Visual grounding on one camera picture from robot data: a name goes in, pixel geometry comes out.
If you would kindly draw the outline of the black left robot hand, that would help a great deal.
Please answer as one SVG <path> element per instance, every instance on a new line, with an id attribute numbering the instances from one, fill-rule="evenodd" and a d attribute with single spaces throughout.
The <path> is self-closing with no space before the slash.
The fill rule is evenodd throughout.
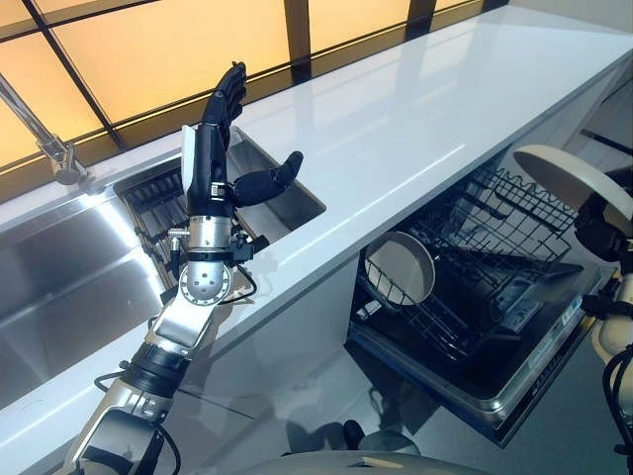
<path id="1" fill-rule="evenodd" d="M 284 193 L 303 164 L 299 151 L 275 168 L 246 173 L 230 183 L 226 157 L 230 126 L 242 112 L 246 65 L 235 62 L 209 97 L 200 125 L 182 129 L 181 182 L 189 216 L 230 217 L 236 208 L 255 206 Z"/>

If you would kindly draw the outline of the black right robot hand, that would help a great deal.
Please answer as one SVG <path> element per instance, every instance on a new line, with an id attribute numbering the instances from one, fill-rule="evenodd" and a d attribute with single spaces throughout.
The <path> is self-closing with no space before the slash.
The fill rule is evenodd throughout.
<path id="1" fill-rule="evenodd" d="M 615 225 L 606 221 L 607 202 L 597 193 L 589 195 L 575 218 L 575 236 L 592 254 L 607 262 L 618 262 L 620 271 L 632 272 L 632 240 Z"/>

